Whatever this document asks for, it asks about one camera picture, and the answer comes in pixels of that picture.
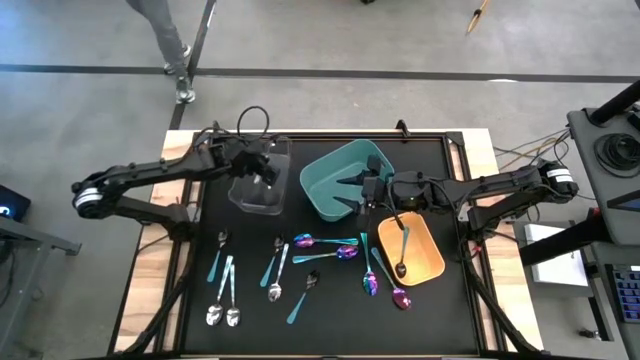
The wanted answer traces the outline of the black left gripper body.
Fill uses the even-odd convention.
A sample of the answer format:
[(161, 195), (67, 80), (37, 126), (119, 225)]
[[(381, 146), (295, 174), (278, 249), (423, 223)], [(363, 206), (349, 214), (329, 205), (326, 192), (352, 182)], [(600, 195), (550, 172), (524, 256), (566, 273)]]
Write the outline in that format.
[(245, 176), (258, 174), (260, 176), (273, 176), (274, 168), (266, 154), (253, 147), (239, 148), (231, 158), (232, 176)]

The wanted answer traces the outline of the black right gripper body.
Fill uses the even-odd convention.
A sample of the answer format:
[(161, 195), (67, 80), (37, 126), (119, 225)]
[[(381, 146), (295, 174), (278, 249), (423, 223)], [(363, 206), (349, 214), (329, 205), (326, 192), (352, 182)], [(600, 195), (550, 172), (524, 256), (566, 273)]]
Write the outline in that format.
[[(381, 174), (381, 170), (382, 170), (382, 160), (380, 159), (379, 156), (377, 155), (369, 155), (367, 158), (367, 169), (364, 170), (362, 173), (365, 173), (367, 175), (367, 177), (370, 176), (378, 176), (380, 177)], [(398, 209), (396, 206), (396, 200), (394, 199), (394, 195), (393, 195), (393, 180), (392, 180), (392, 176), (391, 175), (386, 175), (384, 178), (381, 178), (382, 180), (385, 181), (386, 186), (385, 186), (385, 199), (383, 203), (379, 203), (377, 206), (375, 207), (369, 207), (364, 203), (364, 198), (363, 198), (363, 202), (360, 204), (360, 208), (359, 210), (356, 212), (357, 214), (357, 227), (359, 229), (368, 229), (369, 225), (370, 225), (370, 212), (372, 209), (377, 208), (377, 207), (383, 207), (386, 208), (387, 210), (389, 210), (391, 212), (391, 214), (393, 215), (393, 219), (395, 220), (397, 226), (402, 229), (403, 228), (403, 223), (399, 218), (399, 214), (398, 214)]]

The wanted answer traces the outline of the iridescent rainbow metal spoon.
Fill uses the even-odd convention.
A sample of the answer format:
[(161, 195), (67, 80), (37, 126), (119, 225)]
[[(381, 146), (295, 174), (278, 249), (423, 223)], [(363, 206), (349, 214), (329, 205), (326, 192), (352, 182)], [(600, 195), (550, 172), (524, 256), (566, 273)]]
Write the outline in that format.
[(374, 259), (377, 261), (378, 265), (381, 267), (384, 275), (386, 276), (387, 280), (389, 281), (390, 285), (392, 286), (392, 299), (394, 304), (400, 309), (400, 310), (408, 310), (411, 308), (411, 299), (409, 298), (407, 292), (398, 287), (396, 285), (396, 283), (394, 282), (392, 276), (390, 275), (389, 271), (387, 270), (384, 261), (382, 260), (382, 256), (379, 252), (379, 250), (376, 247), (372, 247), (371, 248), (371, 254), (373, 255)]
[(292, 262), (294, 264), (300, 264), (300, 263), (304, 263), (312, 260), (329, 258), (329, 257), (334, 257), (340, 260), (350, 260), (354, 258), (358, 254), (358, 252), (359, 250), (357, 246), (343, 245), (343, 246), (340, 246), (336, 251), (331, 253), (293, 256)]
[(309, 233), (299, 234), (294, 237), (294, 245), (299, 248), (309, 248), (316, 243), (357, 246), (359, 240), (357, 238), (320, 239), (313, 237)]
[(378, 291), (378, 284), (377, 284), (376, 276), (371, 269), (371, 264), (369, 259), (368, 235), (366, 232), (361, 232), (360, 237), (362, 241), (363, 252), (364, 252), (365, 263), (366, 263), (366, 272), (362, 280), (363, 288), (368, 295), (375, 296)]

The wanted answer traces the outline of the clear plastic bin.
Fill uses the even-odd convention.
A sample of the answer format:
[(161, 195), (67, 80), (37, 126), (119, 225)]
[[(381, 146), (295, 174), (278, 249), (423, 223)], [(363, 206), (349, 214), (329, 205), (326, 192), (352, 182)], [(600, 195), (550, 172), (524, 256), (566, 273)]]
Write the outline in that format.
[(257, 185), (249, 183), (250, 177), (236, 178), (228, 191), (228, 198), (241, 210), (247, 213), (277, 216), (283, 211), (286, 187), (291, 163), (291, 140), (286, 136), (273, 136), (264, 145), (264, 153), (270, 165), (280, 170), (274, 186), (268, 187), (262, 182)]

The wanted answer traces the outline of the teal plastic bin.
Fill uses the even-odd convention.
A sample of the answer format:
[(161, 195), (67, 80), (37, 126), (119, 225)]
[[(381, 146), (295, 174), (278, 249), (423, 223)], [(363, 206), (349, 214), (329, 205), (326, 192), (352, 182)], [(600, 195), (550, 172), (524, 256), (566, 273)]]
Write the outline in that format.
[(367, 139), (351, 141), (301, 170), (300, 184), (322, 220), (336, 222), (352, 212), (350, 207), (336, 201), (335, 196), (362, 201), (361, 185), (343, 184), (339, 180), (358, 176), (367, 170), (370, 155), (376, 155), (381, 160), (381, 179), (395, 172), (380, 148)]

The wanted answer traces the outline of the mustard orange plastic bin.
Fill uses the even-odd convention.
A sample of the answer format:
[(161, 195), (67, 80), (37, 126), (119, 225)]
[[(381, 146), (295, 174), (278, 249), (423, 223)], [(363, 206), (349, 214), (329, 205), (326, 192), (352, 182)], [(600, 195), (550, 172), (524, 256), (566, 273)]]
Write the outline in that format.
[(404, 226), (410, 228), (405, 254), (405, 277), (399, 278), (395, 271), (395, 265), (400, 260), (402, 230), (393, 217), (384, 219), (377, 229), (379, 242), (394, 278), (404, 286), (416, 286), (442, 275), (446, 267), (445, 261), (424, 217), (416, 212), (405, 212), (399, 218)]

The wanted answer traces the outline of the white box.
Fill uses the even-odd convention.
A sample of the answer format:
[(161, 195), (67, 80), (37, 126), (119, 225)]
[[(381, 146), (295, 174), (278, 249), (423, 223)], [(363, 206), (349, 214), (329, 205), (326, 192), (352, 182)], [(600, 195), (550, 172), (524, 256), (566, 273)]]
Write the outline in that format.
[[(550, 237), (563, 231), (563, 228), (526, 224), (524, 234), (526, 244), (531, 245), (539, 240)], [(570, 253), (556, 256), (545, 262), (530, 267), (535, 283), (553, 285), (571, 285), (588, 287), (588, 279), (584, 269), (581, 252), (574, 250)]]

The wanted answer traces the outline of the black cart beam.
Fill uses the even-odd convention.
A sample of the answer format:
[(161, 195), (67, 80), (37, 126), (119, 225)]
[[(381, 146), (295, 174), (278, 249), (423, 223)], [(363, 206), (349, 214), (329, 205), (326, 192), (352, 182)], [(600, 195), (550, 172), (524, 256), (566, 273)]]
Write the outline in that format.
[(523, 266), (532, 266), (580, 250), (594, 242), (612, 243), (601, 215), (587, 217), (559, 233), (522, 247), (519, 250), (520, 259)]

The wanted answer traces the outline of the yellow black stick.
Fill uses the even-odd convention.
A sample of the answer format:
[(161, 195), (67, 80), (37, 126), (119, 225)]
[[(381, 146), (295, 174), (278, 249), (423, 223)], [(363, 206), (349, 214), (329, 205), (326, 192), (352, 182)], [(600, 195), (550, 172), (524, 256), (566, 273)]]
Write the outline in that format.
[(491, 0), (483, 0), (480, 6), (474, 10), (472, 17), (469, 21), (469, 24), (466, 28), (466, 35), (469, 35), (474, 31), (486, 7), (489, 5), (490, 2)]

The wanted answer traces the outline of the grey equipment cart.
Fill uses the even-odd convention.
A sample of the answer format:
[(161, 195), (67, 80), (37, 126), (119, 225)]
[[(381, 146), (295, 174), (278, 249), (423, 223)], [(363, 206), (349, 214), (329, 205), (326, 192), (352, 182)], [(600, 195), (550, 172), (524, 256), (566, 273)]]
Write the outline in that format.
[(640, 132), (624, 116), (614, 117), (604, 128), (591, 124), (582, 110), (569, 112), (567, 120), (612, 241), (621, 246), (640, 246), (640, 211), (607, 206), (609, 200), (640, 190), (640, 174), (633, 178), (615, 177), (598, 163), (594, 151), (601, 136), (623, 133), (640, 142)]

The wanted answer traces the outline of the grey side table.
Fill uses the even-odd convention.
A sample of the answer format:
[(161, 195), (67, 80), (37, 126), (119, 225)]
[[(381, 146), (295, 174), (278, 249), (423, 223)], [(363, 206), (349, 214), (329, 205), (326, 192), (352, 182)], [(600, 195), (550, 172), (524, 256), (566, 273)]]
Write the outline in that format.
[(0, 217), (0, 241), (13, 246), (15, 262), (9, 268), (7, 284), (0, 284), (0, 359), (13, 345), (21, 330), (32, 295), (54, 250), (76, 256), (80, 243), (50, 235), (13, 220)]

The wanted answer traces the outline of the dark tablet screen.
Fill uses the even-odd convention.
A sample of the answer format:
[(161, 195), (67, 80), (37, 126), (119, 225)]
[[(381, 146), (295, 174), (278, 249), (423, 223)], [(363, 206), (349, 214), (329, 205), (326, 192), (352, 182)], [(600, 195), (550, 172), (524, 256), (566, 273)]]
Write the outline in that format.
[(632, 191), (607, 201), (610, 209), (640, 212), (640, 190)]

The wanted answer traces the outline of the black pole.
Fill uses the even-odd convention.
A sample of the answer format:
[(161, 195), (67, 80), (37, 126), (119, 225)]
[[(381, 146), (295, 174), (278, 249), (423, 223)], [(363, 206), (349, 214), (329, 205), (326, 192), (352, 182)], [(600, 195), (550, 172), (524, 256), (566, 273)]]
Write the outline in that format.
[(587, 115), (589, 122), (597, 127), (605, 127), (613, 117), (623, 113), (640, 100), (640, 80), (635, 81), (619, 94)]

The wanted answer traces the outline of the black computer with blue light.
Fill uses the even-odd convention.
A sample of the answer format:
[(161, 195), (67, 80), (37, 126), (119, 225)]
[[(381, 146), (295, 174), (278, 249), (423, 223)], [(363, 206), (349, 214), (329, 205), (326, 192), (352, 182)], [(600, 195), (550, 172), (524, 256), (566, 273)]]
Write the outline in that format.
[(0, 185), (0, 216), (22, 222), (31, 200), (10, 188)]

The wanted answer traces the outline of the lit keypad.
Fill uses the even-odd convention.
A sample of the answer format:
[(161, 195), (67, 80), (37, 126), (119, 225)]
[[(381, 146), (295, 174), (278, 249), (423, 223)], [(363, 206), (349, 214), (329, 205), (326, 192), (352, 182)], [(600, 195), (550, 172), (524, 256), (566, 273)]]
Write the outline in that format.
[(640, 324), (640, 265), (614, 265), (612, 277), (622, 321)]

